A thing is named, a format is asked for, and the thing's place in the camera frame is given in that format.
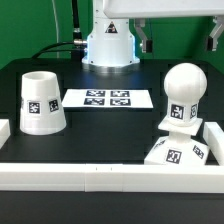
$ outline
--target white cylinder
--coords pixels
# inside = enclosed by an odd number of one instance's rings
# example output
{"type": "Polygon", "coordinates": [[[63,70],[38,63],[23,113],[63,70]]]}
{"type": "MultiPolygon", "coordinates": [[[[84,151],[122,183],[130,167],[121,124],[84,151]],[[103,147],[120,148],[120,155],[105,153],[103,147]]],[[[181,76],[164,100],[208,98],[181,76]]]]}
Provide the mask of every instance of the white cylinder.
{"type": "Polygon", "coordinates": [[[37,71],[22,76],[20,129],[31,135],[48,135],[66,126],[56,74],[37,71]]]}

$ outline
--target white base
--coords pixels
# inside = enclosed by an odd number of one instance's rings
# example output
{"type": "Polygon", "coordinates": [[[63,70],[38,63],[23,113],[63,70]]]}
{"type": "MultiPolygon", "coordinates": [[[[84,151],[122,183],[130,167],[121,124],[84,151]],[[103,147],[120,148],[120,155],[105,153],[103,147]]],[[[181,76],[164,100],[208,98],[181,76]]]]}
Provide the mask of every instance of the white base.
{"type": "Polygon", "coordinates": [[[0,149],[10,136],[9,120],[0,120],[0,149]]]}
{"type": "Polygon", "coordinates": [[[187,127],[179,127],[176,125],[173,125],[169,122],[169,118],[166,116],[163,121],[159,124],[159,129],[164,131],[170,131],[170,132],[177,132],[182,133],[186,135],[195,136],[198,133],[198,130],[202,124],[202,119],[198,118],[195,123],[191,126],[187,127]]]}
{"type": "Polygon", "coordinates": [[[206,163],[209,148],[190,140],[186,144],[175,144],[168,137],[159,138],[144,160],[145,165],[184,165],[203,166],[206,163]]]}

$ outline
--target black tabletop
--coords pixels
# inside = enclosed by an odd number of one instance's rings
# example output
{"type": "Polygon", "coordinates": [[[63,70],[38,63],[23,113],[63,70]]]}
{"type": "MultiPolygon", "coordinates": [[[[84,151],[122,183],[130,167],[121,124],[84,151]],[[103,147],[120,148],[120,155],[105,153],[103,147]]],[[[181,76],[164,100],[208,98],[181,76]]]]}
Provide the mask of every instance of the black tabletop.
{"type": "MultiPolygon", "coordinates": [[[[9,119],[11,136],[0,162],[143,164],[160,136],[166,115],[165,75],[178,60],[144,60],[125,74],[84,71],[69,59],[20,59],[0,71],[0,119],[9,119]],[[66,128],[49,136],[19,129],[21,76],[30,71],[57,74],[61,98],[67,89],[148,90],[153,109],[67,108],[66,128]]],[[[206,74],[208,88],[198,117],[223,127],[224,76],[206,62],[193,61],[206,74]]],[[[194,139],[203,142],[203,125],[194,139]]],[[[212,154],[208,164],[216,163],[212,154]]],[[[0,192],[2,223],[220,223],[223,195],[160,193],[0,192]]]]}

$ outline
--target white block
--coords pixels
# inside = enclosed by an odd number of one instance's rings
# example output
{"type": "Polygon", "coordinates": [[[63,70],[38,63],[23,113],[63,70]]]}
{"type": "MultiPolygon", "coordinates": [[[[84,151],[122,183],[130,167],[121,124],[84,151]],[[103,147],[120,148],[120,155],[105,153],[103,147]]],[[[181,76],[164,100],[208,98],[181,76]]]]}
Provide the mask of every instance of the white block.
{"type": "Polygon", "coordinates": [[[0,190],[84,191],[85,165],[0,164],[0,190]]]}
{"type": "Polygon", "coordinates": [[[124,192],[224,193],[224,167],[125,165],[124,192]]]}
{"type": "Polygon", "coordinates": [[[10,136],[9,120],[0,120],[0,149],[10,136]]]}
{"type": "Polygon", "coordinates": [[[123,165],[87,164],[85,191],[122,191],[123,165]]]}
{"type": "Polygon", "coordinates": [[[203,138],[219,165],[224,166],[224,132],[216,122],[205,122],[203,138]]]}

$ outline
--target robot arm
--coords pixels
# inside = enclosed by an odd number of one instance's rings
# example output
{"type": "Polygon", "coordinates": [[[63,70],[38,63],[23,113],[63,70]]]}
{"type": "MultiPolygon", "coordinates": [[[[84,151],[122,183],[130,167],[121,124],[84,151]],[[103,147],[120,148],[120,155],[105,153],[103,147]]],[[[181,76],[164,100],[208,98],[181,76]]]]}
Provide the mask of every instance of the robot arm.
{"type": "MultiPolygon", "coordinates": [[[[218,38],[224,31],[224,1],[220,0],[104,0],[104,13],[108,18],[161,18],[214,16],[216,26],[207,39],[206,49],[215,51],[218,38]]],[[[142,39],[145,52],[146,35],[141,30],[142,22],[137,20],[136,31],[142,39]]]]}

